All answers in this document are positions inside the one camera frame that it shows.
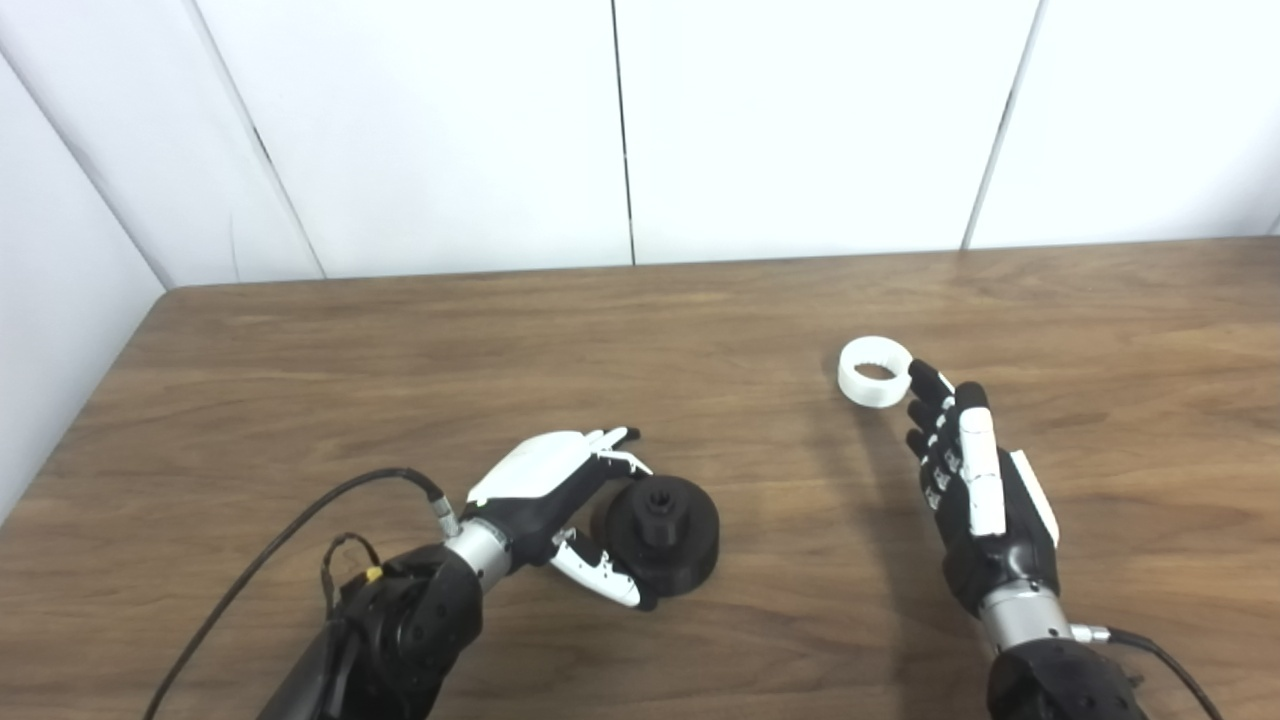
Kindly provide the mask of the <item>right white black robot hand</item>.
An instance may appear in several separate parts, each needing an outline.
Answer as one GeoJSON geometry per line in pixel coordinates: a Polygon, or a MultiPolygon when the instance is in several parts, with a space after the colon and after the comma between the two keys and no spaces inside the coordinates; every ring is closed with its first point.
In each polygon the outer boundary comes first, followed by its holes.
{"type": "Polygon", "coordinates": [[[1015,582],[1059,592],[1057,542],[1025,465],[1002,447],[986,388],[951,383],[931,364],[908,366],[914,427],[905,442],[943,544],[943,579],[977,615],[980,601],[1015,582]]]}

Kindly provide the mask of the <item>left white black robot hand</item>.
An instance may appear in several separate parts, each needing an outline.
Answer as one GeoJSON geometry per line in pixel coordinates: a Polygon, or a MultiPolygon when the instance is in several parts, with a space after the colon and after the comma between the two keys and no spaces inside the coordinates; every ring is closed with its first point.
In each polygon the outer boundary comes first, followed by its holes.
{"type": "Polygon", "coordinates": [[[460,533],[447,548],[466,561],[484,594],[522,568],[550,564],[607,600],[652,611],[657,594],[570,524],[607,482],[653,477],[621,448],[639,436],[635,428],[617,427],[525,439],[470,489],[460,533]]]}

